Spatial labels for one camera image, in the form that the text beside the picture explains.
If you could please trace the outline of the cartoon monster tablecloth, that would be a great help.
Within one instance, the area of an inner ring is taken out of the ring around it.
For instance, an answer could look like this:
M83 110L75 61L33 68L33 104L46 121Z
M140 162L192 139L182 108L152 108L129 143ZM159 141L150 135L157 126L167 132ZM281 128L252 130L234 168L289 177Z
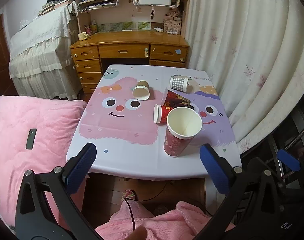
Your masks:
M153 111L160 105L170 78L189 79L183 95L200 115L200 133L178 157L164 152L165 124L155 124ZM140 80L149 84L150 97L140 101L132 91ZM67 153L76 156L88 142L96 146L92 172L113 176L176 180L201 178L207 171L200 159L200 146L208 143L231 166L241 160L232 127L209 76L186 68L117 65L107 68L81 116Z

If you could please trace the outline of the small red paper cup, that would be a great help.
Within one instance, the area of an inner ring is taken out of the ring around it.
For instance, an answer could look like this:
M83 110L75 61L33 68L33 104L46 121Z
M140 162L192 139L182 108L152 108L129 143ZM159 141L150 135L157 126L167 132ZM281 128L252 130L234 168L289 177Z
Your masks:
M167 116L173 107L161 106L155 104L153 111L153 120L155 124L165 124L167 122Z

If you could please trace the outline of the white floral curtain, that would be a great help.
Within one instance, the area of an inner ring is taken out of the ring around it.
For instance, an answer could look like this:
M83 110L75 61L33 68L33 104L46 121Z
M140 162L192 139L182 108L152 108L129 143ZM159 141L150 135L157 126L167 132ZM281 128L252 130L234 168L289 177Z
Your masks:
M219 93L239 152L267 137L304 94L300 0L189 0L188 66Z

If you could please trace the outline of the pink robe sleeve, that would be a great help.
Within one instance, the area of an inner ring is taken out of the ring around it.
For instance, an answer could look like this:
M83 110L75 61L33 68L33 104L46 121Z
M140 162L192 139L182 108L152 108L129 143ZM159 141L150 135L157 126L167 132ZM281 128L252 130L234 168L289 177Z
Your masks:
M193 239L211 218L200 208L180 201L165 214L154 216L141 203L123 201L110 220L97 227L103 239L126 239L136 228L144 226L147 239Z

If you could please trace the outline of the brown paper cup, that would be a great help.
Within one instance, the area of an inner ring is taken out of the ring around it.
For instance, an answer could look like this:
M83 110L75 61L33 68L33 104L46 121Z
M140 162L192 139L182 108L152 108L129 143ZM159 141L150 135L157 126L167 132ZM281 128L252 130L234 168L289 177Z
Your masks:
M149 84L145 80L140 80L132 91L134 98L145 101L150 97Z

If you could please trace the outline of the black smartphone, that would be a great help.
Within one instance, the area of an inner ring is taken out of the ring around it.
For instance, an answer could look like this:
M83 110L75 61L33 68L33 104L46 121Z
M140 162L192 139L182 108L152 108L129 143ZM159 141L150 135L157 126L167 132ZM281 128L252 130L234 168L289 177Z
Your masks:
M35 141L35 137L36 137L36 132L37 132L36 128L32 128L32 129L29 130L28 137L27 137L27 142L26 142L26 146L25 146L25 148L27 150L32 150L33 149L34 141Z

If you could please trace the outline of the wooden bookshelf hutch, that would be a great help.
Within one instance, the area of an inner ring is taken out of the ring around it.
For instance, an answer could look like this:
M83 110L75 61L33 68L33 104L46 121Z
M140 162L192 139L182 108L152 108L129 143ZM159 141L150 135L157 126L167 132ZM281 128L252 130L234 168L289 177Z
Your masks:
M164 20L181 22L183 31L189 0L76 0L79 32L153 30Z

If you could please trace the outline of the cardboard box on desk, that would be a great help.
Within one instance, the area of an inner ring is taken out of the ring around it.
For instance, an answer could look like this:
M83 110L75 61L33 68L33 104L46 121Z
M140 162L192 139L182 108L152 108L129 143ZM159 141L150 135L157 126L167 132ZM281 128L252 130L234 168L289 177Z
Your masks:
M166 33L180 35L181 34L181 21L164 20L163 29Z

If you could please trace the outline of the pink fluffy blanket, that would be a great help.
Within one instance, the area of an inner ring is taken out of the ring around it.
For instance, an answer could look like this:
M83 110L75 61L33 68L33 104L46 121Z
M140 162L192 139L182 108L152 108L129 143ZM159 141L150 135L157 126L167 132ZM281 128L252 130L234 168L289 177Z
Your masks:
M64 166L87 103L29 96L0 97L0 217L15 227L16 205L26 170L47 173ZM36 128L32 150L25 148Z

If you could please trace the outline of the wooden desk with drawers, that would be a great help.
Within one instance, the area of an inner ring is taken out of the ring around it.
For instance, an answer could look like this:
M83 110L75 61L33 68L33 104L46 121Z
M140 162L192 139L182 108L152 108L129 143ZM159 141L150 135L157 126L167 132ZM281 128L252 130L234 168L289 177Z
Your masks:
M94 34L70 46L74 69L88 98L112 64L185 68L188 48L180 35L138 30Z

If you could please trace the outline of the tall red paper cup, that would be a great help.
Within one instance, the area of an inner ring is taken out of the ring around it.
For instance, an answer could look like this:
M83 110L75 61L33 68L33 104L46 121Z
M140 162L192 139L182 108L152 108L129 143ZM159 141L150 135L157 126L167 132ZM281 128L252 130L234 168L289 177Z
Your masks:
M167 129L164 151L171 157L178 157L189 143L200 133L202 119L191 108L177 107L167 115Z

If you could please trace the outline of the white lace cloth cover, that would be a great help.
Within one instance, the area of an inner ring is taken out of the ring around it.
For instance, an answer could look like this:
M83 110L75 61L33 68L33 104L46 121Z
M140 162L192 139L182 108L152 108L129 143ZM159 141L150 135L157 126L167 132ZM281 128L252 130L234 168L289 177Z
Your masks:
M82 86L70 46L78 41L77 5L37 17L10 40L9 77L20 96L75 100Z

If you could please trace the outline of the grey checked paper cup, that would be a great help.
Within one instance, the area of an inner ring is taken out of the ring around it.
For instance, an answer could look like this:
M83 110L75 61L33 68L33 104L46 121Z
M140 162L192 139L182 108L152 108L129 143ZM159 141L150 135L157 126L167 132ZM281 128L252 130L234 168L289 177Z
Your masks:
M170 88L180 92L187 92L188 78L184 76L173 76L170 78Z

